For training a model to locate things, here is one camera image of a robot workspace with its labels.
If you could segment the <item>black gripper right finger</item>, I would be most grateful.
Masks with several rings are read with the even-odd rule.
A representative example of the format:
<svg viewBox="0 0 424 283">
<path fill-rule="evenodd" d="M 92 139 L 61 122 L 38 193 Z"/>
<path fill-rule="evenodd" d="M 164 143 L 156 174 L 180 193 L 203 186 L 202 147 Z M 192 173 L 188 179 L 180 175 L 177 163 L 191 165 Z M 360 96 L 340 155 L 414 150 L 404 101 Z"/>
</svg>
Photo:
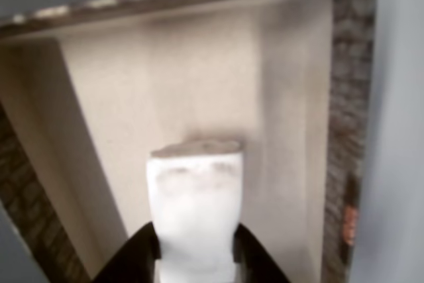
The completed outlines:
<svg viewBox="0 0 424 283">
<path fill-rule="evenodd" d="M 240 266 L 241 282 L 290 283 L 284 271 L 242 223 L 233 237 L 233 260 Z"/>
</svg>

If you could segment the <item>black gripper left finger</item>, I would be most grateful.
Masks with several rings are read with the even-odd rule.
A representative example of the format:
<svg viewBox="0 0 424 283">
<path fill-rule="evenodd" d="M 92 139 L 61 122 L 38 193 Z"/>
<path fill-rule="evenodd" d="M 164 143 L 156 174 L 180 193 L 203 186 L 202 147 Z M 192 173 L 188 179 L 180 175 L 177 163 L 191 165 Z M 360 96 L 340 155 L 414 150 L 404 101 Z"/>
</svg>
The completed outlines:
<svg viewBox="0 0 424 283">
<path fill-rule="evenodd" d="M 152 283 L 155 263 L 160 258 L 160 243 L 153 223 L 148 222 L 125 242 L 93 281 Z"/>
</svg>

